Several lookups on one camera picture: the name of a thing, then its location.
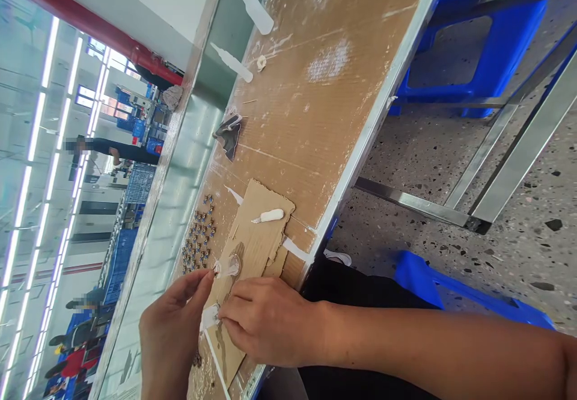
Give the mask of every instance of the metal table frame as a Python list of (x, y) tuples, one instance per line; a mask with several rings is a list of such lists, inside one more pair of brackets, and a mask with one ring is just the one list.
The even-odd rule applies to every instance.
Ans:
[[(450, 13), (448, 7), (445, 6), (439, 8), (441, 13), (439, 15), (436, 13), (432, 20), (435, 21), (435, 24), (439, 24), (459, 20), (463, 17), (477, 17), (488, 11), (525, 3), (528, 0), (474, 1), (477, 3), (469, 7), (470, 12), (468, 14), (465, 14), (461, 9)], [(577, 22), (569, 28), (566, 35), (511, 97), (471, 98), (466, 102), (463, 102), (462, 99), (456, 99), (453, 102), (445, 99), (443, 102), (437, 102), (435, 98), (431, 97), (409, 97), (394, 102), (395, 105), (421, 103), (428, 106), (499, 109), (492, 119), (492, 126), (481, 146), (477, 149), (444, 205), (428, 202), (363, 177), (356, 181), (355, 188), (433, 220), (463, 227), (482, 235), (486, 234), (577, 99), (577, 87), (575, 85), (577, 79), (576, 51)], [(541, 100), (527, 118), (488, 183), (473, 203), (472, 208), (467, 214), (457, 211), (457, 204), (465, 195), (465, 191), (478, 174), (521, 102), (558, 66), (559, 69), (543, 93)]]

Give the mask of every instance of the cardboard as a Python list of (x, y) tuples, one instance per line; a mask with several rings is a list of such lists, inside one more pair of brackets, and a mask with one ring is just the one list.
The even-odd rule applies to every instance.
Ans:
[[(261, 213), (278, 208), (285, 212), (283, 219), (259, 224), (252, 222)], [(295, 205), (287, 198), (266, 189), (254, 179), (249, 182), (244, 201), (238, 208), (236, 218), (228, 234), (228, 240), (220, 256), (222, 260), (230, 257), (231, 253), (236, 253), (241, 260), (240, 274), (236, 277), (215, 279), (205, 309), (215, 303), (223, 304), (226, 302), (235, 282), (263, 275), (269, 258), (274, 259), (276, 257), (284, 239), (284, 227), (294, 209)], [(233, 345), (224, 324), (209, 328), (207, 332), (216, 354), (217, 365), (221, 369), (224, 384), (228, 388), (245, 357), (245, 353)]]

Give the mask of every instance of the blue plastic stool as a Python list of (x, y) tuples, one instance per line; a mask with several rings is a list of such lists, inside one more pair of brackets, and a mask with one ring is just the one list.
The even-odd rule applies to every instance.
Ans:
[[(440, 0), (440, 3), (459, 0)], [(545, 14), (547, 2), (540, 1), (513, 7), (490, 15), (492, 24), (485, 46), (481, 53), (473, 79), (469, 83), (443, 85), (423, 88), (408, 86), (410, 68), (399, 86), (397, 96), (409, 99), (411, 97), (434, 97), (443, 99), (466, 100), (470, 97), (497, 97), (502, 95), (509, 80), (514, 75), (527, 47), (535, 36), (540, 22)], [(436, 33), (448, 25), (439, 25), (426, 31), (418, 52), (430, 49), (435, 41)], [(491, 113), (490, 108), (463, 109), (461, 117), (483, 118)], [(393, 106), (389, 115), (400, 115), (400, 107)]]
[(395, 281), (405, 289), (413, 292), (421, 299), (430, 304), (445, 309), (437, 286), (443, 286), (453, 292), (458, 293), (463, 298), (481, 304), (487, 310), (498, 314), (506, 319), (528, 323), (545, 329), (555, 331), (551, 319), (545, 313), (522, 303), (516, 299), (511, 299), (511, 303), (496, 299), (481, 293), (463, 283), (453, 280), (446, 275), (440, 274), (430, 268), (421, 257), (408, 251), (400, 253), (395, 273)]

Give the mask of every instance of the speckled floor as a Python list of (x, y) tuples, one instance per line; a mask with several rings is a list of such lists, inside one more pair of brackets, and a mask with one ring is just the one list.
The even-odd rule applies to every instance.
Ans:
[[(549, 2), (540, 31), (506, 93), (527, 77), (575, 21), (575, 14), (577, 0)], [(467, 23), (438, 37), (434, 51), (414, 63), (418, 74), (412, 82), (426, 84), (427, 68), (441, 73), (447, 83), (470, 77), (487, 25), (483, 20)], [(449, 67), (445, 62), (450, 58), (455, 64)], [(461, 211), (468, 210), (548, 81), (523, 103), (487, 162), (492, 167), (485, 167), (474, 182)], [(387, 117), (361, 175), (443, 204), (487, 130), (487, 121), (459, 118), (455, 110), (405, 108), (400, 117)], [(574, 106), (486, 236), (353, 190), (328, 248), (349, 253), (353, 266), (366, 274), (389, 276), (396, 252), (408, 249), (467, 285), (545, 311), (559, 330), (577, 335), (576, 131)], [(561, 229), (548, 227), (551, 220), (560, 220)], [(453, 307), (462, 306), (458, 302)]]

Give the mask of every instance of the white glue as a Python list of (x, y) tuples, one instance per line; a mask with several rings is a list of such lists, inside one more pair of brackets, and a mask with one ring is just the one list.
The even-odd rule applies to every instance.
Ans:
[(244, 81), (252, 81), (252, 72), (250, 72), (241, 62), (239, 62), (236, 57), (234, 57), (228, 51), (224, 51), (222, 48), (218, 48), (213, 42), (211, 42), (210, 45), (216, 50), (226, 66), (240, 75)]
[(254, 21), (255, 26), (257, 26), (258, 31), (263, 35), (268, 35), (272, 28), (275, 26), (275, 22), (270, 17), (265, 8), (260, 4), (258, 0), (242, 0), (245, 3), (246, 13)]

